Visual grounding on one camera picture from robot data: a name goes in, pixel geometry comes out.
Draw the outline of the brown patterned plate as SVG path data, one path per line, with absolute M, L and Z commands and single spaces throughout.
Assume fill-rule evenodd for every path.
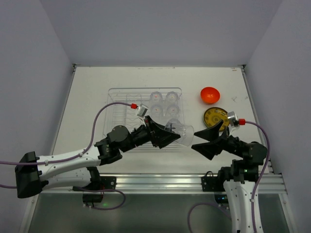
M 224 131 L 225 127 L 229 127 L 229 120 L 227 118 L 228 112 L 220 107 L 211 107 L 204 112 L 203 120 L 204 124 L 211 128 L 216 125 L 220 120 L 223 120 L 223 124 L 219 129 L 219 132 Z

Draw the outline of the orange plastic bowl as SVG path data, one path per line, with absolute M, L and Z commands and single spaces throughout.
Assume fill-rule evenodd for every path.
M 200 92 L 201 100 L 206 104 L 215 104 L 220 100 L 220 92 L 214 87 L 205 87 Z

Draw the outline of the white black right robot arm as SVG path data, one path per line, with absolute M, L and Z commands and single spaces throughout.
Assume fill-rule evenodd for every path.
M 269 155 L 269 150 L 258 142 L 246 143 L 230 135 L 229 128 L 219 132 L 223 120 L 216 125 L 194 133 L 206 140 L 205 143 L 192 145 L 192 149 L 209 160 L 222 151 L 239 157 L 230 166 L 220 168 L 218 174 L 201 177 L 202 191 L 225 192 L 232 219 L 234 233 L 261 233 L 258 185 L 262 178 L 259 166 Z

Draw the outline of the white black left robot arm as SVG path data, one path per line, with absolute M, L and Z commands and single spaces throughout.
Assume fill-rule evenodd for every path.
M 164 148 L 180 139 L 180 135 L 150 116 L 144 124 L 130 132 L 125 126 L 118 125 L 106 138 L 96 142 L 83 151 L 73 151 L 60 155 L 36 156 L 31 151 L 22 157 L 15 167 L 17 197 L 29 198 L 45 189 L 63 185 L 62 174 L 85 167 L 97 167 L 114 163 L 122 158 L 122 153 L 146 143 L 156 148 Z

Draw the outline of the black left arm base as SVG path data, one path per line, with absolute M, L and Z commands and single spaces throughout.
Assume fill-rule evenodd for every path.
M 105 192 L 115 190 L 116 183 L 117 178 L 115 176 L 100 176 L 99 181 L 92 181 L 84 187 L 74 186 L 72 190 L 83 192 L 83 204 L 94 207 L 95 204 L 103 201 Z

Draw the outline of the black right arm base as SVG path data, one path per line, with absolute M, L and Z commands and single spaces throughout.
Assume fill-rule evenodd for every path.
M 228 197 L 225 193 L 224 181 L 226 175 L 223 171 L 219 170 L 217 175 L 212 171 L 207 171 L 201 177 L 201 187 L 203 192 L 213 192 L 215 201 L 220 205 L 229 205 Z

